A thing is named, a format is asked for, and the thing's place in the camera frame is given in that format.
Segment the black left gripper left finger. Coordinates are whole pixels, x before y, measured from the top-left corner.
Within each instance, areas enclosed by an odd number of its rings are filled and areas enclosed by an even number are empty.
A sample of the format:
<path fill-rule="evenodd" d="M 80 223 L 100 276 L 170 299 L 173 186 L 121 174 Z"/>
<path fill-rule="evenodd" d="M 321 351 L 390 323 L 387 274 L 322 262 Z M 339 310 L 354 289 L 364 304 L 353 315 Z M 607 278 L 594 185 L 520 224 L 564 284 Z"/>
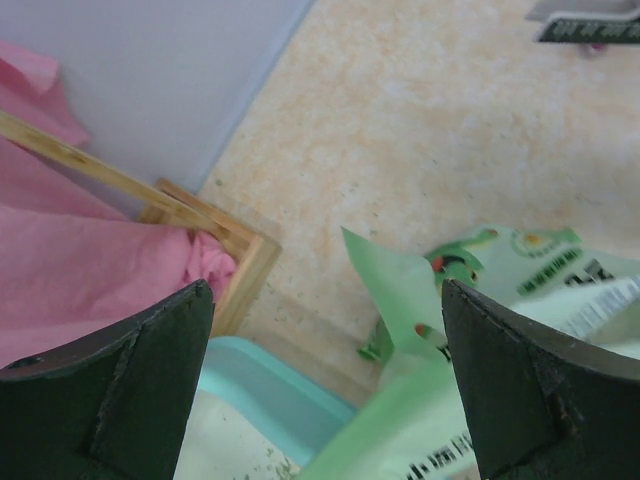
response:
<path fill-rule="evenodd" d="M 2 478 L 172 478 L 213 312 L 199 280 L 2 368 Z"/>

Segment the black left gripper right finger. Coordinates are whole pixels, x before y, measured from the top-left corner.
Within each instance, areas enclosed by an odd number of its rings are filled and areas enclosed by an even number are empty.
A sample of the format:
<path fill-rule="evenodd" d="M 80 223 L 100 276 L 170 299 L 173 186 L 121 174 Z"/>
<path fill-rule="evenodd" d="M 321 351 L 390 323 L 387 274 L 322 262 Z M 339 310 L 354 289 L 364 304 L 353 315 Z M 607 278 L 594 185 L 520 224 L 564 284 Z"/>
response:
<path fill-rule="evenodd" d="M 443 319 L 484 479 L 636 479 L 639 362 L 457 281 Z"/>

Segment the green cat litter bag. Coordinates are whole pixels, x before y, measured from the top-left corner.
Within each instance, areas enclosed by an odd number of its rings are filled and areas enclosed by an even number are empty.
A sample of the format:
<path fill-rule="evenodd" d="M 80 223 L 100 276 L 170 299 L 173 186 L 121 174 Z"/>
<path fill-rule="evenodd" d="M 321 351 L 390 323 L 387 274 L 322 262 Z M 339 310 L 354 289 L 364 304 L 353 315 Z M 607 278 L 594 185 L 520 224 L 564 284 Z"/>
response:
<path fill-rule="evenodd" d="M 570 229 L 481 226 L 425 255 L 351 232 L 377 393 L 304 479 L 635 479 L 639 263 Z"/>

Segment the grey plastic bag clip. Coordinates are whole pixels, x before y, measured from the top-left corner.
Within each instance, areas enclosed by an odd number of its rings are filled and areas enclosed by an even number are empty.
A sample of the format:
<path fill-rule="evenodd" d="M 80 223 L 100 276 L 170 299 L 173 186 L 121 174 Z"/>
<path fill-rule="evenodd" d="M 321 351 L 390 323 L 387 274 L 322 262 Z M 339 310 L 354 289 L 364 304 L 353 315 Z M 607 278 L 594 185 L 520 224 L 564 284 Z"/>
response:
<path fill-rule="evenodd" d="M 538 43 L 638 45 L 638 1 L 536 1 L 525 19 L 541 25 Z"/>

